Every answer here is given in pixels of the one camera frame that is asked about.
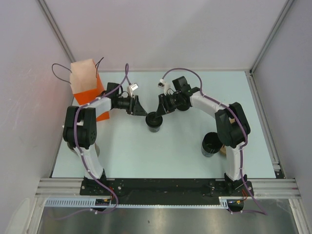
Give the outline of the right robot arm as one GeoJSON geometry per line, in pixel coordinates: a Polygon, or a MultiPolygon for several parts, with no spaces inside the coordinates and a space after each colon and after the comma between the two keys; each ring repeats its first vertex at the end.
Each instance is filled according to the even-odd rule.
{"type": "Polygon", "coordinates": [[[176,109],[186,111],[191,107],[197,108],[215,119],[216,132],[205,135],[201,143],[202,154],[210,157],[225,147],[227,169],[224,185],[220,191],[229,195],[237,195],[247,182],[243,172],[243,148],[248,143],[251,132],[242,106],[235,102],[228,106],[207,97],[198,87],[192,88],[185,77],[173,80],[175,91],[170,84],[161,79],[158,83],[163,93],[158,96],[158,108],[155,118],[174,112],[176,109]]]}

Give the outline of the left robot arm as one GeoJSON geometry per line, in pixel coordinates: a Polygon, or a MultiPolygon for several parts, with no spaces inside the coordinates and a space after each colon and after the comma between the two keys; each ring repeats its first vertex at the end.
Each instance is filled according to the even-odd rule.
{"type": "Polygon", "coordinates": [[[130,84],[126,90],[128,96],[123,97],[121,84],[109,82],[107,90],[94,100],[67,108],[63,139],[81,157],[85,177],[92,181],[90,188],[97,195],[104,194],[108,189],[105,170],[96,151],[97,118],[112,109],[125,110],[133,116],[147,116],[139,97],[133,94],[137,88],[137,83],[130,84]]]}

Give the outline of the black cup lid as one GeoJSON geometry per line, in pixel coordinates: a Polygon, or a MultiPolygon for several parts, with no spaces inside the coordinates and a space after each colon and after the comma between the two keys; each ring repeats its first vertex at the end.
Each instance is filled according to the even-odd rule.
{"type": "Polygon", "coordinates": [[[157,128],[160,127],[163,123],[163,118],[162,116],[156,116],[156,112],[150,112],[146,118],[145,118],[145,122],[148,125],[148,127],[151,128],[157,128]]]}

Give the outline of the orange paper bag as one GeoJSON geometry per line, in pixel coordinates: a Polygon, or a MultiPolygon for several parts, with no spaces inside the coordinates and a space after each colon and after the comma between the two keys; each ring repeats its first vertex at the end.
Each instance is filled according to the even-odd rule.
{"type": "Polygon", "coordinates": [[[74,99],[77,104],[82,106],[98,97],[103,91],[104,86],[98,72],[99,62],[92,58],[80,60],[71,63],[70,68],[59,63],[53,63],[51,66],[53,75],[68,84],[70,84],[74,99]],[[70,72],[68,79],[62,79],[56,75],[54,67],[59,66],[70,72]]]}

